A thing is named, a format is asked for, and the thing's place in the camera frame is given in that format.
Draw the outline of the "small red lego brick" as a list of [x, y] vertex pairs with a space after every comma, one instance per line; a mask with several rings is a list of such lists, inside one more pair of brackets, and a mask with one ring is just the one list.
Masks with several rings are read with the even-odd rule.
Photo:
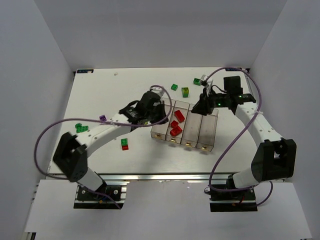
[[173, 120], [171, 123], [170, 123], [170, 127], [171, 128], [176, 128], [176, 127], [178, 127], [179, 126], [179, 123], [176, 121], [176, 120]]

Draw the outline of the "large red lego brick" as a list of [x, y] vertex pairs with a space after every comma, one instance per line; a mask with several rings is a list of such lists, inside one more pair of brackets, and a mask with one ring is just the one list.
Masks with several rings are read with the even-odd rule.
[[176, 119], [178, 120], [179, 123], [182, 123], [185, 121], [185, 117], [180, 110], [176, 110], [174, 112], [174, 116], [176, 117]]

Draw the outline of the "red rounded lego brick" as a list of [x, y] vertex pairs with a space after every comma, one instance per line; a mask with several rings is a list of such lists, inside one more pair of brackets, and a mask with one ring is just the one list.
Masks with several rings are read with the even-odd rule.
[[181, 127], [180, 126], [176, 126], [169, 133], [170, 133], [171, 136], [176, 137], [179, 134], [181, 134], [182, 132], [183, 132], [183, 130], [181, 129]]

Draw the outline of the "small red lego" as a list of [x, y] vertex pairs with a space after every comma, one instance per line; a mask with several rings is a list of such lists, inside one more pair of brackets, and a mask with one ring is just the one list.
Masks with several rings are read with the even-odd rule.
[[123, 151], [126, 151], [126, 150], [129, 149], [128, 145], [122, 145], [121, 148], [122, 148]]

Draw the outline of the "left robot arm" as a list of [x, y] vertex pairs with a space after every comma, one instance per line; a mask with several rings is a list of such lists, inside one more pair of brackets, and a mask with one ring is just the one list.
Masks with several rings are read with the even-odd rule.
[[78, 183], [92, 193], [104, 196], [106, 182], [88, 166], [88, 158], [112, 140], [138, 128], [168, 121], [160, 87], [152, 87], [140, 100], [133, 101], [119, 110], [109, 122], [81, 133], [64, 133], [53, 155], [53, 162], [71, 183]]

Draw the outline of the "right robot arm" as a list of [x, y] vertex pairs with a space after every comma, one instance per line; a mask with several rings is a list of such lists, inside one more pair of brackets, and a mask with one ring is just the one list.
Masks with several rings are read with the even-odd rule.
[[204, 81], [205, 87], [192, 113], [207, 116], [217, 108], [227, 108], [243, 123], [256, 144], [256, 153], [250, 166], [231, 174], [222, 192], [237, 192], [261, 182], [291, 178], [294, 174], [297, 144], [285, 139], [260, 112], [259, 104], [250, 93], [244, 93], [239, 76], [223, 79], [224, 89], [219, 93], [213, 84]]

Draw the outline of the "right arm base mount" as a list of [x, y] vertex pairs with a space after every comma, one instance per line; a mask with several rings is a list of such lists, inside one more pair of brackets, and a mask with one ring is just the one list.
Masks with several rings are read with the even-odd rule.
[[209, 196], [212, 213], [257, 212], [255, 192], [250, 190], [221, 192], [207, 186], [204, 193]]

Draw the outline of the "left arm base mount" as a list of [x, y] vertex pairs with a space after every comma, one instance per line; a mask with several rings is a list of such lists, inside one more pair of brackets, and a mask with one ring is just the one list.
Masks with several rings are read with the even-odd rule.
[[74, 209], [120, 210], [125, 203], [128, 182], [109, 181], [102, 193], [94, 193], [82, 185], [77, 186]]

